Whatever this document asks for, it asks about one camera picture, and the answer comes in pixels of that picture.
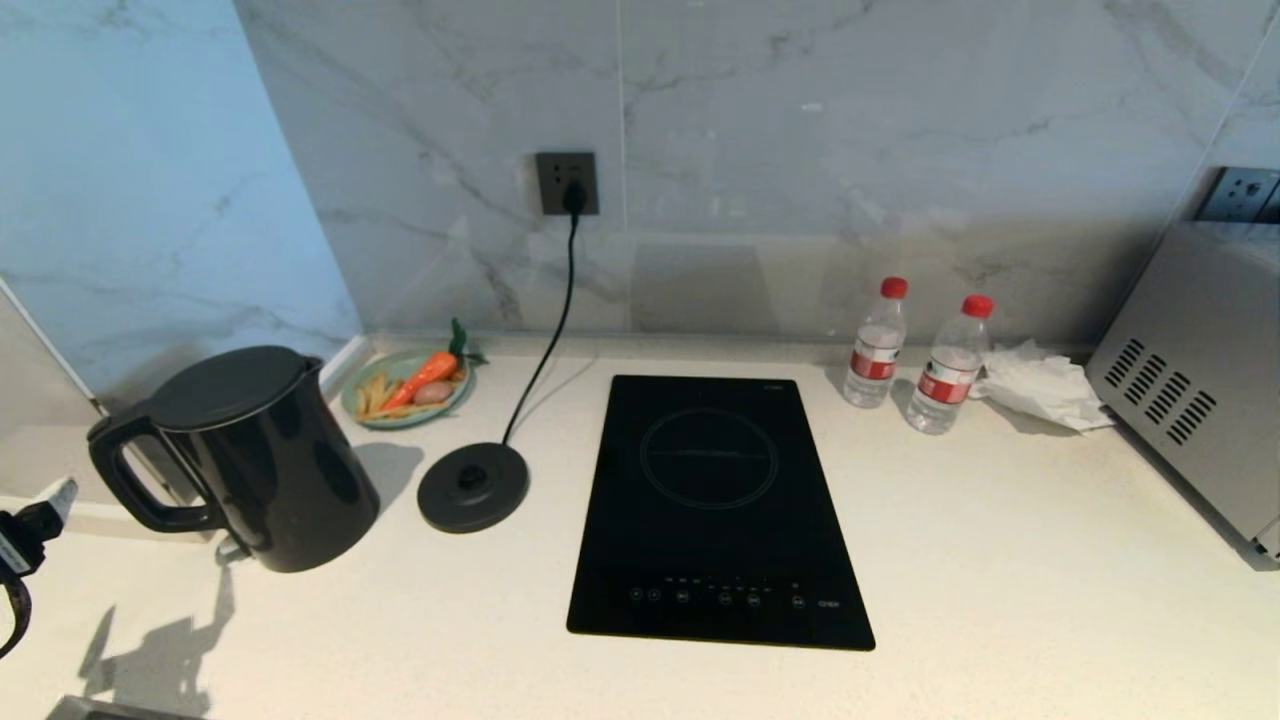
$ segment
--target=kettle lid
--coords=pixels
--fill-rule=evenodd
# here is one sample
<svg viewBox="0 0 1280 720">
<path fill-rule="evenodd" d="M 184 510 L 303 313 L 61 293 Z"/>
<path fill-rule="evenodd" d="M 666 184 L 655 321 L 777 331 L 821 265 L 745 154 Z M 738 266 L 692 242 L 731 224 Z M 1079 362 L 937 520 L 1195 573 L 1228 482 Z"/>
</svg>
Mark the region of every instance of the kettle lid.
<svg viewBox="0 0 1280 720">
<path fill-rule="evenodd" d="M 230 423 L 283 397 L 307 366 L 306 357 L 279 346 L 215 355 L 160 386 L 147 402 L 147 414 L 169 430 L 200 430 Z"/>
</svg>

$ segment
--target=black handle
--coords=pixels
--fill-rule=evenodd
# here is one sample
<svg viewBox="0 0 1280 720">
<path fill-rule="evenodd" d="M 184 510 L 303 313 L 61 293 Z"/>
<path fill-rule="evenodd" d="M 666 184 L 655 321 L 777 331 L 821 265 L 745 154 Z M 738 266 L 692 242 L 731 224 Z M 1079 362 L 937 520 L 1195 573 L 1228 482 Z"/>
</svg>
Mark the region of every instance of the black handle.
<svg viewBox="0 0 1280 720">
<path fill-rule="evenodd" d="M 159 533 L 215 530 L 225 527 L 221 511 L 209 502 L 204 483 L 198 478 L 191 478 L 196 492 L 205 497 L 205 505 L 198 507 L 164 505 L 151 495 L 124 459 L 124 446 L 141 436 L 151 436 L 160 441 L 174 462 L 186 469 L 184 460 L 174 454 L 146 415 L 127 413 L 102 418 L 88 432 L 88 455 L 120 505 L 128 509 L 138 523 Z"/>
</svg>

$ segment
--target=countertop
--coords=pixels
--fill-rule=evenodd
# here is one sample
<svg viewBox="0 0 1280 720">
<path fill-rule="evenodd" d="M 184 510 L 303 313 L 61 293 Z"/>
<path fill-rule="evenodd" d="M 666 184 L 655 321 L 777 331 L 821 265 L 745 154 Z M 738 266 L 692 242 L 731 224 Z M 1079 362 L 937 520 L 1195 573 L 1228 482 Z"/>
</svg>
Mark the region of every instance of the countertop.
<svg viewBox="0 0 1280 720">
<path fill-rule="evenodd" d="M 416 483 L 500 437 L 532 355 L 493 357 L 454 415 L 419 428 L 370 432 L 337 411 L 384 509 L 323 568 L 224 573 L 211 544 L 65 534 L 29 579 L 0 715 L 88 694 L 224 720 L 1280 716 L 1280 573 L 1251 570 L 1115 430 L 969 402 L 928 437 L 895 402 L 845 404 L 838 368 L 652 355 L 549 365 L 512 442 L 529 496 L 481 533 L 429 528 Z M 564 629 L 622 373 L 799 383 L 876 651 Z"/>
</svg>

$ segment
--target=tissue paper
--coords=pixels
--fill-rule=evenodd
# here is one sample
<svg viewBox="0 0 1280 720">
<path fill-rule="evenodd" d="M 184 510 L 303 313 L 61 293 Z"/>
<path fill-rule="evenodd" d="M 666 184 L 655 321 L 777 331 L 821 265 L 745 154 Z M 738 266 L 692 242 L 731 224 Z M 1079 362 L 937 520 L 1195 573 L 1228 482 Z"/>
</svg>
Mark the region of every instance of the tissue paper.
<svg viewBox="0 0 1280 720">
<path fill-rule="evenodd" d="M 1061 355 L 1050 355 L 1028 340 L 987 356 L 987 377 L 974 383 L 970 397 L 988 397 L 1005 407 L 1036 415 L 1074 430 L 1114 425 L 1102 401 L 1084 378 L 1084 368 Z"/>
</svg>

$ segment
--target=plate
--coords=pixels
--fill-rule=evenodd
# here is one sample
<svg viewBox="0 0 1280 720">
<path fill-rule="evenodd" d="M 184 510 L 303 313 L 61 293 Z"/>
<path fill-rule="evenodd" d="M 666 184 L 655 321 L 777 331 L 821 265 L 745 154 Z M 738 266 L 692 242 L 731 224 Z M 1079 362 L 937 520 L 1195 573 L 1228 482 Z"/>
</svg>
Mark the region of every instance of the plate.
<svg viewBox="0 0 1280 720">
<path fill-rule="evenodd" d="M 387 357 L 380 357 L 369 365 L 365 365 L 358 373 L 356 373 L 356 377 L 347 382 L 347 387 L 342 388 L 342 407 L 348 415 L 351 415 L 352 420 L 375 430 L 398 430 L 401 428 L 408 428 L 425 423 L 442 413 L 448 413 L 461 402 L 466 401 L 467 396 L 471 393 L 471 386 L 475 384 L 475 366 L 467 359 L 462 359 L 460 364 L 460 366 L 466 370 L 467 377 L 463 378 L 462 384 L 453 391 L 453 395 L 444 401 L 442 407 L 424 410 L 416 415 L 410 415 L 408 418 L 388 418 L 384 420 L 356 419 L 357 387 L 365 384 L 383 370 L 387 372 L 389 382 L 408 379 L 410 375 L 416 373 L 417 369 L 422 366 L 422 363 L 426 363 L 428 357 L 436 352 L 439 352 L 439 350 L 406 350 L 404 352 L 388 355 Z"/>
</svg>

